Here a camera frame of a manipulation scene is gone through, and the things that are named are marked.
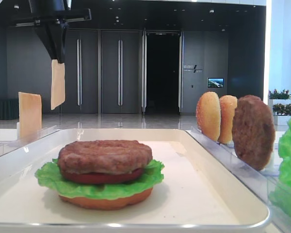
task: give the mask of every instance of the potted plant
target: potted plant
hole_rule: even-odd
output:
[[[278,92],[276,89],[272,91],[268,91],[268,106],[270,109],[273,109],[275,104],[290,104],[291,103],[291,94],[289,90],[283,89]]]
[[[274,124],[275,125],[287,125],[291,118],[291,104],[275,104],[273,106]]]

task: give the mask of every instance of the ceiling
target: ceiling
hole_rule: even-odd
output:
[[[92,20],[71,28],[114,30],[228,31],[266,14],[265,6],[148,0],[73,0],[72,8],[90,8]],[[0,23],[8,26],[11,16],[22,13],[30,13],[28,0],[3,0]]]

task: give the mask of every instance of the red object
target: red object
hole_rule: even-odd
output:
[[[87,174],[75,174],[62,172],[61,174],[67,180],[73,181],[75,183],[83,184],[104,184],[104,183],[124,183],[128,181],[133,181],[139,178],[143,173],[143,169],[139,168],[134,170],[130,174],[122,175],[110,175],[103,173],[87,173]]]

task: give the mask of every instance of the cheese slice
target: cheese slice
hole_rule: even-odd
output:
[[[18,93],[19,137],[34,135],[42,129],[42,100],[40,95]]]
[[[65,101],[65,64],[52,60],[50,108],[54,110]]]

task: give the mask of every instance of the monitor screen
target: monitor screen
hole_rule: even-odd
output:
[[[208,88],[223,88],[223,79],[208,79]]]

